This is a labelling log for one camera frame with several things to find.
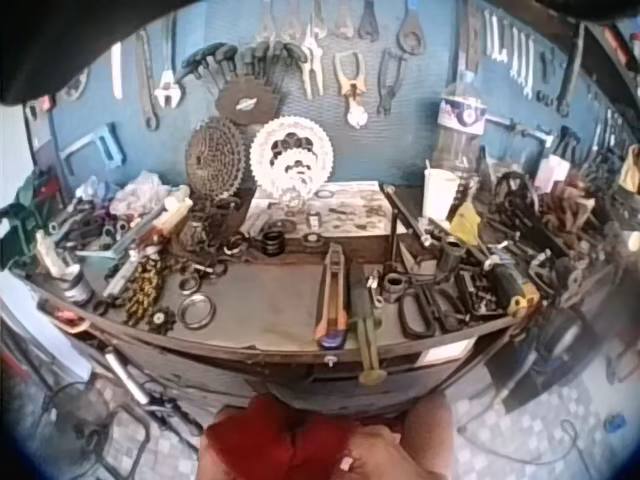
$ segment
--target pliers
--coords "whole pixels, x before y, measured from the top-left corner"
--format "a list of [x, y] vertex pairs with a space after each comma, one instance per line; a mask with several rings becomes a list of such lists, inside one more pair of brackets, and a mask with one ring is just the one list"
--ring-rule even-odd
[[307, 25], [307, 33], [302, 42], [301, 48], [304, 53], [307, 54], [309, 61], [301, 63], [302, 68], [302, 82], [304, 83], [304, 89], [307, 92], [307, 98], [313, 99], [313, 92], [311, 89], [311, 72], [316, 74], [316, 85], [318, 88], [318, 95], [324, 95], [323, 80], [322, 80], [322, 49], [318, 46], [318, 42], [313, 34], [314, 29], [314, 15], [311, 13], [311, 20]]

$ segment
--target white cup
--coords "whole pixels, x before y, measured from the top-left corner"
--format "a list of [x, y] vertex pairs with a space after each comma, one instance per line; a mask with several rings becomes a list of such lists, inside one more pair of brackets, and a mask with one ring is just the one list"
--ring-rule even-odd
[[455, 173], [438, 168], [424, 171], [424, 195], [422, 197], [422, 216], [444, 221], [447, 218], [451, 204], [456, 197], [460, 179]]

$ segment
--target blue pegboard wall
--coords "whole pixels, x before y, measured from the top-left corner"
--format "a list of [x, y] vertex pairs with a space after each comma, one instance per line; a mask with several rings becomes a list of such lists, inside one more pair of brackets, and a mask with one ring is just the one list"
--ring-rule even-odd
[[[309, 18], [311, 0], [302, 0], [300, 19]], [[376, 2], [376, 15], [380, 27], [380, 39], [375, 43], [353, 39], [342, 40], [331, 34], [338, 9], [338, 0], [325, 0], [325, 20], [330, 33], [319, 40], [324, 50], [324, 96], [312, 101], [306, 99], [299, 70], [289, 71], [284, 92], [287, 99], [284, 115], [300, 115], [319, 123], [328, 133], [335, 152], [335, 166], [331, 180], [374, 179], [381, 182], [419, 185], [423, 181], [424, 160], [429, 158], [437, 140], [437, 110], [439, 98], [452, 81], [454, 54], [457, 50], [455, 0], [420, 0], [420, 21], [427, 39], [427, 51], [409, 60], [407, 76], [402, 90], [393, 102], [390, 117], [377, 117], [377, 72], [382, 50], [397, 49], [396, 34], [405, 14], [405, 0]], [[351, 1], [351, 18], [354, 25], [360, 21], [362, 0]], [[480, 10], [492, 7], [478, 2]], [[285, 18], [287, 1], [273, 0], [273, 13], [278, 28]], [[255, 33], [262, 22], [262, 0], [234, 0], [196, 3], [178, 12], [176, 24], [176, 65], [194, 50], [215, 41], [225, 41], [243, 47], [255, 43]], [[528, 27], [509, 19], [519, 28]], [[160, 22], [148, 26], [151, 39], [154, 81], [160, 79], [162, 47]], [[534, 95], [541, 88], [541, 48], [551, 45], [535, 36], [536, 72]], [[333, 67], [336, 52], [357, 49], [365, 56], [367, 93], [363, 104], [369, 112], [369, 122], [362, 130], [351, 128], [344, 118], [345, 100], [338, 94], [338, 84]], [[145, 129], [142, 109], [138, 102], [135, 73], [135, 39], [123, 41], [122, 69], [124, 98], [116, 100], [111, 89], [110, 55], [105, 52], [89, 72], [86, 90], [75, 102], [63, 103], [53, 112], [53, 127], [59, 148], [64, 148], [77, 138], [98, 126], [113, 122], [122, 149], [125, 164], [117, 169], [105, 170], [95, 149], [88, 148], [74, 155], [76, 176], [70, 179], [75, 187], [88, 176], [124, 184], [135, 178], [141, 170], [158, 172], [165, 182], [178, 184], [186, 181], [184, 150], [192, 130], [205, 118], [216, 115], [213, 99], [201, 82], [189, 78], [182, 103], [175, 110], [158, 108], [160, 127], [155, 132]], [[566, 57], [556, 49], [556, 75], [545, 91], [556, 95], [562, 79]], [[596, 126], [598, 109], [587, 100], [587, 85], [582, 76], [571, 102], [571, 114], [561, 119], [553, 109], [545, 108], [535, 99], [529, 101], [522, 89], [509, 77], [511, 59], [507, 64], [496, 63], [483, 57], [476, 86], [494, 115], [515, 118], [530, 127], [538, 125], [558, 131], [561, 125], [571, 126], [582, 137], [582, 148], [590, 144]], [[604, 97], [598, 92], [603, 102]], [[488, 125], [483, 142], [491, 156], [514, 161], [535, 157], [539, 153], [538, 142], [531, 139], [513, 140], [499, 127]]]

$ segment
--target sprocket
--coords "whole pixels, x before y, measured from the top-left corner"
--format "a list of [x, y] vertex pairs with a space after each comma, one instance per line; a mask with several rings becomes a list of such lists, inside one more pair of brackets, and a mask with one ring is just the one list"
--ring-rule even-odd
[[168, 307], [155, 309], [147, 320], [148, 331], [156, 335], [166, 335], [175, 324], [176, 314]]
[[319, 125], [301, 117], [281, 117], [265, 125], [250, 156], [256, 182], [276, 197], [284, 192], [289, 196], [294, 187], [302, 199], [309, 198], [333, 168], [329, 137]]

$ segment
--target chainring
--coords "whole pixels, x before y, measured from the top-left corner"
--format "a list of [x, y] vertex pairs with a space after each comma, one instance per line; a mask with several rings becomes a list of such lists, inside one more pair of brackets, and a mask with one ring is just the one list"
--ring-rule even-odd
[[187, 145], [187, 178], [194, 192], [219, 199], [233, 195], [245, 167], [245, 147], [229, 121], [211, 118], [191, 135]]
[[270, 122], [276, 118], [279, 105], [280, 95], [264, 80], [252, 76], [231, 79], [216, 99], [218, 113], [238, 125]]
[[258, 132], [251, 145], [251, 170], [256, 182], [279, 198], [283, 194], [309, 198], [327, 181], [332, 168], [329, 137], [306, 118], [273, 120]]

